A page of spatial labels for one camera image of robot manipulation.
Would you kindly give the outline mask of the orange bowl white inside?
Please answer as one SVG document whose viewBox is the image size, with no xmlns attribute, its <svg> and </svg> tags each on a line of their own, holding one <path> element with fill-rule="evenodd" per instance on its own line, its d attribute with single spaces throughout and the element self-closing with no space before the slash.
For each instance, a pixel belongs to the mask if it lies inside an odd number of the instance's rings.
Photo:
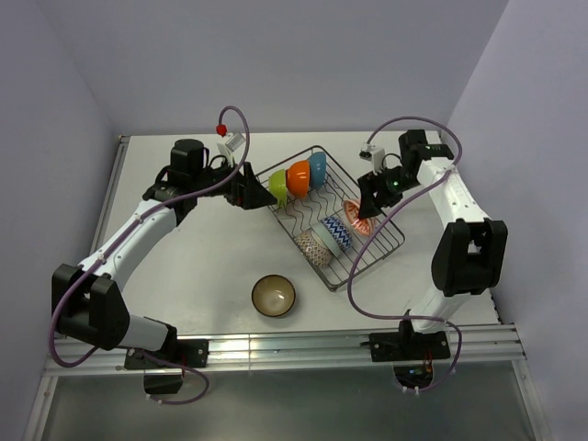
<svg viewBox="0 0 588 441">
<path fill-rule="evenodd" d="M 294 163 L 286 172 L 288 192 L 296 198 L 305 198 L 310 188 L 310 163 L 301 160 Z"/>
</svg>

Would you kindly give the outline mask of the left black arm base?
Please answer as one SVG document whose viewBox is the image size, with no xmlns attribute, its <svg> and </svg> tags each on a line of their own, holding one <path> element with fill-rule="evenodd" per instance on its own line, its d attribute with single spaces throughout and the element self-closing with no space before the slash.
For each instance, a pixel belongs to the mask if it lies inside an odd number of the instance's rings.
<svg viewBox="0 0 588 441">
<path fill-rule="evenodd" d="M 151 399 L 179 405 L 201 399 L 209 390 L 208 377 L 200 372 L 208 364 L 209 341 L 207 339 L 178 340 L 171 349 L 148 351 L 128 349 L 123 368 L 127 371 L 143 371 L 143 389 Z M 189 376 L 203 382 L 202 391 L 192 399 L 173 400 Z"/>
</svg>

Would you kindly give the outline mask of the blue ceramic bowl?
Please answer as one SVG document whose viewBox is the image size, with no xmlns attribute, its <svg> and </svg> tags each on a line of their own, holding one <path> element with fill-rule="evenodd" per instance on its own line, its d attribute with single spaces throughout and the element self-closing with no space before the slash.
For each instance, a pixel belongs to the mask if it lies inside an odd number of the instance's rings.
<svg viewBox="0 0 588 441">
<path fill-rule="evenodd" d="M 310 166 L 310 188 L 319 189 L 322 187 L 327 169 L 327 157 L 323 151 L 312 153 L 308 158 Z"/>
</svg>

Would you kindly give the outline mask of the brown patterned bowl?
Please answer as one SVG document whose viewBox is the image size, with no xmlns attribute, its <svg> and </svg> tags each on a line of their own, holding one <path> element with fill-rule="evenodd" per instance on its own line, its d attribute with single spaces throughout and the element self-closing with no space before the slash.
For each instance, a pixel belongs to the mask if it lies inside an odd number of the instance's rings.
<svg viewBox="0 0 588 441">
<path fill-rule="evenodd" d="M 294 238 L 294 243 L 313 265 L 317 267 L 325 267 L 329 265 L 332 259 L 332 254 L 320 240 L 312 235 L 312 230 L 307 230 L 298 234 Z"/>
</svg>

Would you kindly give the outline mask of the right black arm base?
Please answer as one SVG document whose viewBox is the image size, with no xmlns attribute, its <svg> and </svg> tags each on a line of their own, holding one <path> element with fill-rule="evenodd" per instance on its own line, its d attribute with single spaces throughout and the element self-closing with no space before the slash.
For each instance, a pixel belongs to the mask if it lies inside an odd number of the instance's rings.
<svg viewBox="0 0 588 441">
<path fill-rule="evenodd" d="M 451 353 L 444 332 L 435 334 L 373 333 L 362 343 L 370 351 L 371 361 L 413 362 L 412 365 L 395 367 L 395 378 L 408 389 L 430 386 L 434 379 L 433 362 L 447 360 Z"/>
</svg>

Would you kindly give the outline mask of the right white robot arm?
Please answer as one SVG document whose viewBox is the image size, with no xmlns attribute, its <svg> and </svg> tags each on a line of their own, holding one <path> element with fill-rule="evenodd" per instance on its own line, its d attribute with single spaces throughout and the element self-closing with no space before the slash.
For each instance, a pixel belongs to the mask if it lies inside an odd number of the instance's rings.
<svg viewBox="0 0 588 441">
<path fill-rule="evenodd" d="M 367 143 L 360 151 L 372 169 L 358 178 L 359 219 L 390 212 L 390 220 L 420 196 L 428 196 L 443 227 L 431 262 L 432 284 L 406 313 L 411 326 L 398 335 L 400 352 L 420 356 L 429 334 L 441 331 L 469 299 L 495 287 L 503 267 L 508 230 L 475 201 L 458 169 L 460 153 L 431 143 L 423 130 L 399 138 L 400 163 L 389 168 L 384 149 Z"/>
</svg>

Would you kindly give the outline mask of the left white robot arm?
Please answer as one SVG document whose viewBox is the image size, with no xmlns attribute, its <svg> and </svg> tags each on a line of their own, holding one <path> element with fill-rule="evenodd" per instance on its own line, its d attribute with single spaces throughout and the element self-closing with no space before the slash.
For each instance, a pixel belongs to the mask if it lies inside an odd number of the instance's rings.
<svg viewBox="0 0 588 441">
<path fill-rule="evenodd" d="M 276 198 L 258 181 L 238 148 L 250 142 L 240 133 L 218 144 L 219 165 L 201 141 L 181 139 L 146 189 L 132 216 L 107 242 L 75 266 L 63 264 L 51 277 L 51 357 L 61 367 L 69 362 L 56 351 L 62 334 L 87 343 L 93 351 L 118 347 L 146 351 L 158 367 L 175 363 L 179 355 L 177 329 L 129 312 L 122 290 L 137 266 L 168 233 L 178 227 L 202 197 L 224 197 L 241 209 L 259 209 Z"/>
</svg>

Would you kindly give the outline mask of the orange floral bowl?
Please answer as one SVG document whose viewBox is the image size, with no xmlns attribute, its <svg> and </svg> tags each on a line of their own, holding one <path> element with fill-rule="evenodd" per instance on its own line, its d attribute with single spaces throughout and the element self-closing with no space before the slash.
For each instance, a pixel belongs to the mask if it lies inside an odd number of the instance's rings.
<svg viewBox="0 0 588 441">
<path fill-rule="evenodd" d="M 373 218 L 361 219 L 359 217 L 359 199 L 345 199 L 343 201 L 343 209 L 347 224 L 356 233 L 368 237 L 375 231 L 375 220 Z"/>
</svg>

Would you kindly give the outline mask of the olive patterned bowl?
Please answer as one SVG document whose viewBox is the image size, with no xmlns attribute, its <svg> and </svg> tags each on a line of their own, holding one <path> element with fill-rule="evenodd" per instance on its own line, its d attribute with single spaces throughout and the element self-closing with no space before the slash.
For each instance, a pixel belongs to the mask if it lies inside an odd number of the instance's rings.
<svg viewBox="0 0 588 441">
<path fill-rule="evenodd" d="M 278 318 L 289 313 L 297 299 L 297 292 L 289 279 L 281 275 L 267 275 L 257 280 L 252 288 L 251 301 L 263 316 Z"/>
</svg>

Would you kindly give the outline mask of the orange patterned bowl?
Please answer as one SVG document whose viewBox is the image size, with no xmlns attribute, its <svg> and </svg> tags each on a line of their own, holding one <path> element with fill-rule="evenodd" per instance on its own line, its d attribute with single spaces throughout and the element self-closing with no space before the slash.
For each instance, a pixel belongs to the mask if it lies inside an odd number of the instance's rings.
<svg viewBox="0 0 588 441">
<path fill-rule="evenodd" d="M 320 223 L 333 236 L 342 251 L 346 252 L 353 244 L 353 236 L 337 216 L 322 218 Z"/>
</svg>

